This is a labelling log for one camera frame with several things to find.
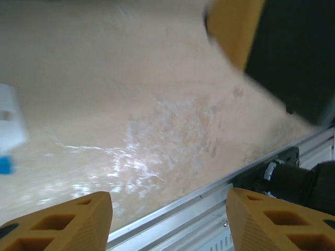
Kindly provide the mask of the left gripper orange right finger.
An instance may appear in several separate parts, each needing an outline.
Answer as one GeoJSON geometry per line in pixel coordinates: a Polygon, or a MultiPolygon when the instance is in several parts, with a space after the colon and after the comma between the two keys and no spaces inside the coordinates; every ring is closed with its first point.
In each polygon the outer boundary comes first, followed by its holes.
{"type": "Polygon", "coordinates": [[[235,251],[335,251],[335,216],[241,188],[226,213],[235,251]]]}

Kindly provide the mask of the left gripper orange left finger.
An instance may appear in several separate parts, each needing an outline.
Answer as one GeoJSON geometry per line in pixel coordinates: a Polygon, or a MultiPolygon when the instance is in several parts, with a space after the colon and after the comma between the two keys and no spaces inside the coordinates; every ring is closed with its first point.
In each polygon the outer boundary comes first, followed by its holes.
{"type": "Polygon", "coordinates": [[[0,226],[0,251],[106,251],[113,208],[95,192],[0,226]]]}

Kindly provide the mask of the aluminium mounting rail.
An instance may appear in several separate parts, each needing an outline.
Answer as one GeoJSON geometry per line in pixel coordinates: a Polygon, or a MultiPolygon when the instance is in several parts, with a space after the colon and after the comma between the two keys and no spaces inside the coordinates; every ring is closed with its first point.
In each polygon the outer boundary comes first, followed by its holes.
{"type": "Polygon", "coordinates": [[[222,232],[230,232],[226,198],[240,176],[253,174],[270,161],[283,161],[290,146],[300,151],[300,167],[312,168],[335,159],[335,127],[290,143],[258,158],[182,198],[112,232],[106,251],[208,251],[208,243],[222,232]]]}

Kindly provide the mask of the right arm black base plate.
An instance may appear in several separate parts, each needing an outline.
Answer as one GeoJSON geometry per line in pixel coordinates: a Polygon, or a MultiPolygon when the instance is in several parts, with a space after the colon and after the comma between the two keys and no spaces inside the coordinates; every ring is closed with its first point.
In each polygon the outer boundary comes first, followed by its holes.
{"type": "Polygon", "coordinates": [[[290,146],[282,154],[282,160],[285,163],[298,167],[300,166],[300,151],[298,147],[290,146]]]}

